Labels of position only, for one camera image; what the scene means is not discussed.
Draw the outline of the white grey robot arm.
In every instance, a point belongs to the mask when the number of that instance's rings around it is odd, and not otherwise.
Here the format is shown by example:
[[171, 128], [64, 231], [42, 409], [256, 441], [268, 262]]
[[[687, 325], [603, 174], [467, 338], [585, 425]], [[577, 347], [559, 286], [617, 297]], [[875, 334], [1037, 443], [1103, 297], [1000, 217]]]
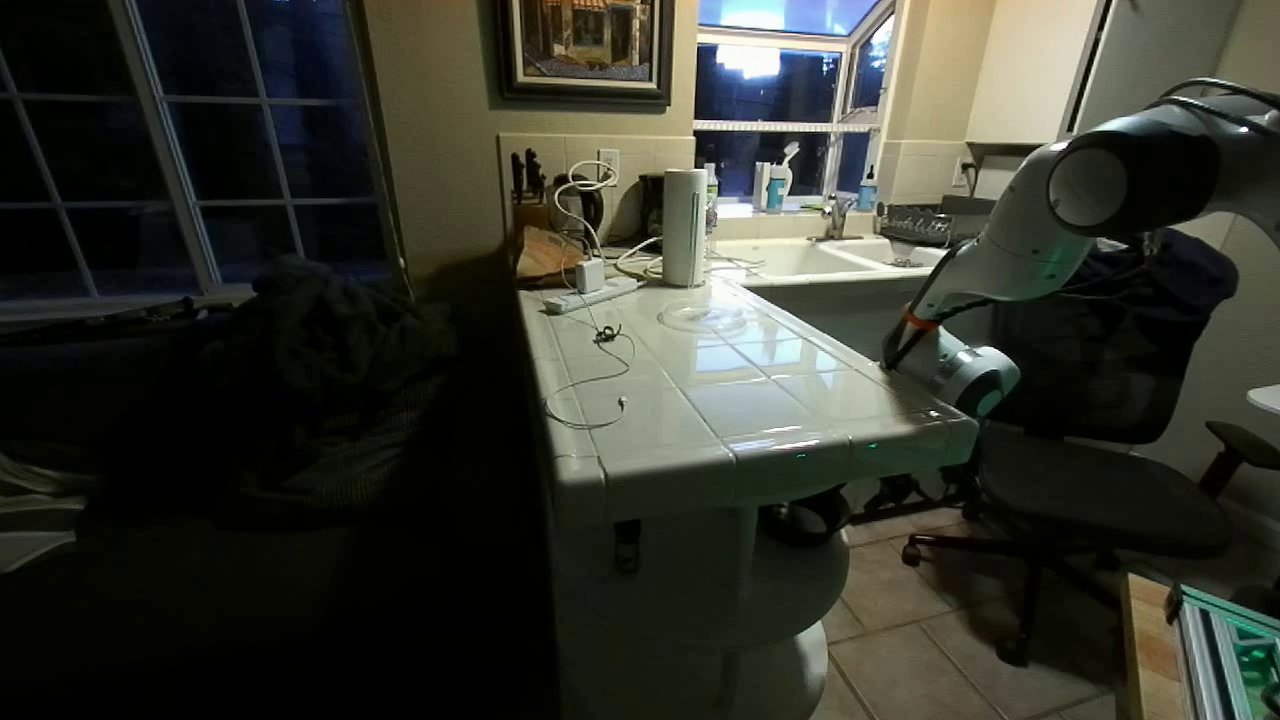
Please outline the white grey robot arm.
[[879, 369], [987, 415], [1022, 374], [1006, 351], [958, 340], [951, 317], [1053, 297], [1100, 238], [1145, 238], [1203, 212], [1241, 217], [1280, 245], [1278, 92], [1191, 78], [1136, 112], [1037, 150], [983, 229], [951, 245], [906, 303]]

